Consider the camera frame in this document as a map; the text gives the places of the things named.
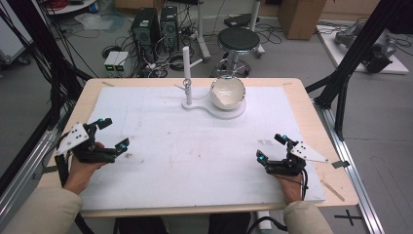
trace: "wooden table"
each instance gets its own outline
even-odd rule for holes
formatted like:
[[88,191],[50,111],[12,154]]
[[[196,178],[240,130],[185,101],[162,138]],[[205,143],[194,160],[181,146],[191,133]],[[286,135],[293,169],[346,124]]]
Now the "wooden table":
[[[64,132],[76,122],[88,122],[94,105],[98,99],[99,92],[104,87],[172,87],[174,84],[182,84],[181,78],[164,79],[93,79],[85,86],[76,107],[66,125]],[[210,78],[192,79],[193,87],[209,87],[212,82]],[[339,161],[339,157],[316,113],[303,84],[293,78],[249,78],[243,79],[246,87],[282,87],[289,101],[292,112],[300,129],[304,141],[311,145],[317,152],[326,157],[329,163],[313,162],[317,170],[321,186],[325,194],[325,201],[318,203],[319,207],[328,206],[352,206],[358,202],[357,194],[343,168],[334,169],[331,163]],[[39,186],[59,186],[58,174],[51,173],[43,175]],[[178,209],[145,209],[104,211],[98,213],[86,213],[84,216],[121,216],[121,215],[173,215],[173,214],[207,214],[216,212],[235,211],[262,211],[279,210],[284,204],[254,205],[254,206],[219,206],[201,208],[178,208]]]

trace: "human hand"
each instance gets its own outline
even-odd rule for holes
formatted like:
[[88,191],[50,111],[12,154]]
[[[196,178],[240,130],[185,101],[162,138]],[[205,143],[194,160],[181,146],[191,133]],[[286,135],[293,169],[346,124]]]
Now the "human hand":
[[[97,142],[96,146],[104,148],[104,145],[100,142]],[[94,174],[94,171],[104,165],[106,165],[106,163],[81,163],[76,156],[73,156],[69,177],[63,188],[79,195],[88,187],[89,180]]]
[[274,175],[282,186],[282,193],[286,204],[301,201],[301,181],[303,175],[288,176],[288,175]]

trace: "white stand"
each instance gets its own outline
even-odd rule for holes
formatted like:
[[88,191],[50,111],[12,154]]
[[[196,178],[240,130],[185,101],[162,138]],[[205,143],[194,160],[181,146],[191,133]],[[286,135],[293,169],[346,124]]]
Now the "white stand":
[[212,100],[209,97],[209,92],[203,96],[198,98],[192,97],[192,89],[191,89],[191,67],[200,63],[202,59],[197,60],[196,62],[192,63],[189,60],[189,48],[184,47],[182,48],[182,55],[183,55],[183,69],[185,74],[185,80],[183,82],[184,88],[178,87],[179,89],[185,91],[186,99],[182,101],[182,106],[186,110],[193,110],[193,109],[202,109],[208,112],[210,115],[218,118],[218,119],[235,119],[241,116],[245,111],[245,99],[241,103],[240,107],[233,110],[223,110],[215,106],[212,103]]
[[[249,29],[251,31],[255,31],[255,23],[258,18],[258,11],[259,11],[260,5],[261,5],[261,0],[254,0],[254,4],[252,6],[251,21],[249,22]],[[261,58],[261,56],[264,54],[265,54],[265,51],[260,44],[258,46],[258,50],[256,51],[256,55],[258,58]]]
[[245,100],[240,104],[237,109],[223,110],[216,107],[215,104],[209,98],[209,92],[198,98],[192,98],[192,104],[188,104],[186,99],[182,101],[182,106],[186,110],[202,109],[208,112],[213,117],[223,120],[230,120],[240,117],[245,111]]
[[204,5],[204,0],[198,0],[198,31],[195,31],[195,35],[197,36],[197,41],[198,44],[200,45],[201,52],[203,53],[203,59],[204,62],[208,61],[210,59],[210,53],[207,48],[206,41],[204,40],[204,35],[203,35],[203,5]]

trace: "metal bowl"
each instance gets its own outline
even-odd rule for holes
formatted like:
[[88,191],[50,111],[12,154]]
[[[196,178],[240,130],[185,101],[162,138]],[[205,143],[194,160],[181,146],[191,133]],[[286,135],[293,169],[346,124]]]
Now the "metal bowl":
[[217,78],[210,86],[210,98],[221,109],[232,110],[244,101],[245,86],[238,78]]

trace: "robotic hand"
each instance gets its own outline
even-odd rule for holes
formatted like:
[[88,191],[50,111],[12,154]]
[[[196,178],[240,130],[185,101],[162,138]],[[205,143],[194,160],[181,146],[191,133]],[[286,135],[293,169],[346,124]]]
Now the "robotic hand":
[[77,123],[70,132],[62,136],[56,153],[60,155],[72,150],[82,163],[114,163],[119,155],[128,150],[129,139],[122,140],[115,148],[100,148],[96,146],[94,137],[97,129],[102,130],[111,124],[110,118],[98,119],[89,125]]
[[264,166],[265,171],[269,175],[282,176],[298,176],[304,171],[306,167],[306,160],[327,162],[328,160],[322,155],[318,154],[310,146],[304,144],[302,141],[293,141],[287,136],[276,134],[274,137],[279,143],[286,144],[286,158],[281,161],[272,161],[261,152],[257,150],[257,161]]

